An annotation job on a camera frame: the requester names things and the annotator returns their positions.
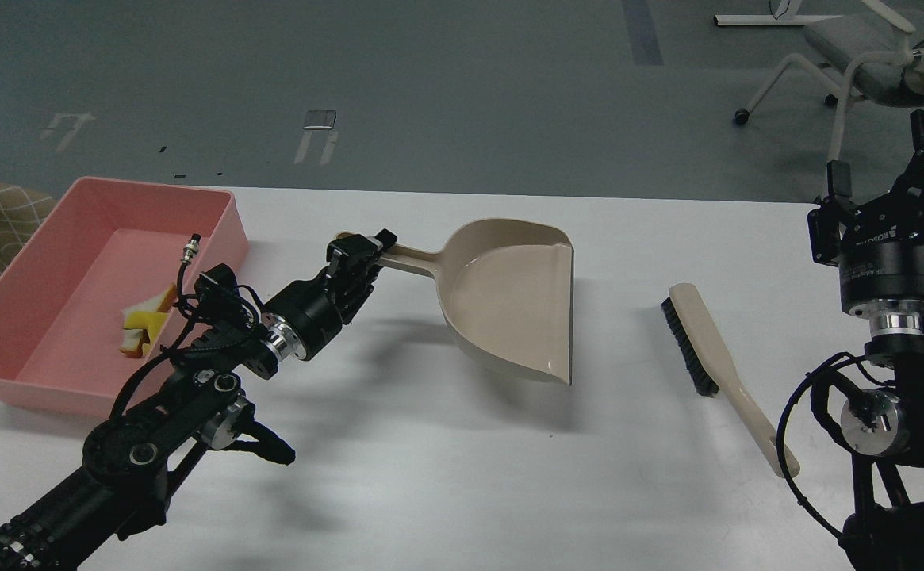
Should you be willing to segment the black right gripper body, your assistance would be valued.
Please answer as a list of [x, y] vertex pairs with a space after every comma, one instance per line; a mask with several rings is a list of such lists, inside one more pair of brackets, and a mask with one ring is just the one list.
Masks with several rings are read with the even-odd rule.
[[875, 303], [924, 314], [924, 151], [886, 194], [858, 206], [838, 268], [846, 314], [868, 317]]

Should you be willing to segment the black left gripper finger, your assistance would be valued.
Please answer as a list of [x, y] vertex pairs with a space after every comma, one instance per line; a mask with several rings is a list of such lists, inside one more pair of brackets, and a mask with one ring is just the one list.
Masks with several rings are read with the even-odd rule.
[[375, 236], [355, 234], [358, 252], [355, 263], [355, 306], [362, 306], [374, 292], [374, 282], [381, 272], [379, 260], [397, 242], [397, 236], [389, 230], [381, 230]]
[[328, 245], [325, 290], [329, 297], [369, 297], [381, 272], [381, 241], [346, 235]]

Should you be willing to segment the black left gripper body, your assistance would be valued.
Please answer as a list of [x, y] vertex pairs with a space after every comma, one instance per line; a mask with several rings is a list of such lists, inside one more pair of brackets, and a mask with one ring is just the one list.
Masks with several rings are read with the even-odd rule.
[[358, 313], [374, 292], [366, 276], [318, 274], [294, 281], [263, 304], [266, 344], [278, 362], [316, 357]]

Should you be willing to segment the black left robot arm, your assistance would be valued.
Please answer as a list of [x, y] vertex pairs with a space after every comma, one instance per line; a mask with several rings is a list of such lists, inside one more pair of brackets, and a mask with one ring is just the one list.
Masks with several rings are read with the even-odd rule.
[[172, 496], [211, 450], [294, 463], [294, 449], [255, 418], [237, 369], [262, 379], [281, 361], [312, 360], [374, 291], [397, 237], [348, 234], [325, 265], [263, 302], [236, 272], [201, 272], [176, 308], [185, 326], [118, 393], [83, 444], [81, 466], [0, 527], [0, 570], [75, 570], [110, 536], [167, 521]]

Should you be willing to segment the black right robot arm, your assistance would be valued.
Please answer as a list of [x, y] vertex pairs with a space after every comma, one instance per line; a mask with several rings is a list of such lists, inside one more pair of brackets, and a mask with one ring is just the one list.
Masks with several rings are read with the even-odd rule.
[[812, 259], [838, 271], [840, 308], [868, 322], [870, 340], [807, 374], [773, 441], [784, 463], [789, 416], [807, 395], [852, 459], [853, 513], [833, 527], [787, 484], [857, 570], [924, 570], [924, 109], [909, 120], [914, 155], [884, 195], [857, 205], [849, 166], [826, 166], [826, 195], [807, 214]]

